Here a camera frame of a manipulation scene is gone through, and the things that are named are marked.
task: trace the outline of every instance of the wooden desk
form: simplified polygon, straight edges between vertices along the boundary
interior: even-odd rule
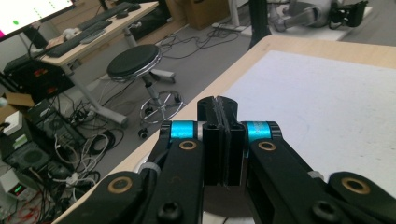
[[[238,78],[242,77],[251,66],[265,56],[270,50],[396,69],[396,48],[394,47],[301,39],[285,36],[267,36],[189,102],[185,108],[174,116],[174,120],[196,120],[196,104],[200,99],[207,96],[222,95],[238,80]],[[142,158],[150,153],[157,140],[158,133],[155,133],[134,153],[118,165],[111,174],[119,171],[134,170],[136,165],[142,161]],[[90,191],[69,210],[79,205],[89,194]]]
[[[90,52],[100,48],[103,44],[105,44],[110,39],[114,38],[115,36],[119,35],[122,30],[126,33],[130,33],[129,29],[127,28],[128,25],[132,24],[134,21],[139,20],[143,16],[147,15],[150,11],[152,11],[156,6],[158,6],[158,2],[152,3],[145,3],[140,4],[141,8],[130,12],[128,17],[122,19],[115,19],[112,18],[113,23],[105,28],[106,32],[100,35],[98,38],[93,40],[90,44],[87,45],[78,45],[77,47],[71,49],[62,57],[59,58],[51,58],[49,56],[45,56],[41,59],[43,63],[49,63],[56,66],[60,66],[67,76],[69,76],[70,80],[75,84],[75,86],[84,94],[84,96],[90,101],[93,110],[95,113],[109,118],[116,123],[120,124],[121,126],[125,127],[127,125],[128,119],[123,116],[122,114],[116,113],[112,110],[109,110],[105,107],[102,107],[96,99],[91,95],[91,93],[87,90],[87,88],[82,85],[77,79],[73,77],[74,73],[70,69],[69,64],[73,62],[75,59],[81,58]],[[127,38],[131,45],[136,45],[134,38],[132,35],[129,35]]]

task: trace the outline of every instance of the black stool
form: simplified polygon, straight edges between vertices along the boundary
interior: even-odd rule
[[[107,73],[114,81],[125,82],[142,77],[150,98],[140,108],[143,123],[154,124],[172,118],[184,105],[176,91],[157,92],[152,87],[150,70],[161,60],[160,49],[155,45],[140,45],[125,50],[114,58],[107,67]],[[139,136],[146,138],[147,128],[139,131]]]

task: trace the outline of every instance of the round black cushion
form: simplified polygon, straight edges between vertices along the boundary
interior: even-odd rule
[[[139,45],[117,55],[107,67],[110,77],[124,77],[133,74],[151,63],[160,49],[155,45]]]

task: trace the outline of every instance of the monitor screen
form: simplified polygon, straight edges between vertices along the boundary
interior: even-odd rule
[[[0,0],[0,41],[72,8],[72,0]]]

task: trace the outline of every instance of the computer mouse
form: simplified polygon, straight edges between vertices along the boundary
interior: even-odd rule
[[[140,8],[141,8],[140,4],[132,3],[132,5],[130,7],[128,7],[127,11],[136,11]]]
[[[117,19],[122,19],[128,16],[128,12],[127,11],[121,11],[119,13],[117,13],[116,18]]]

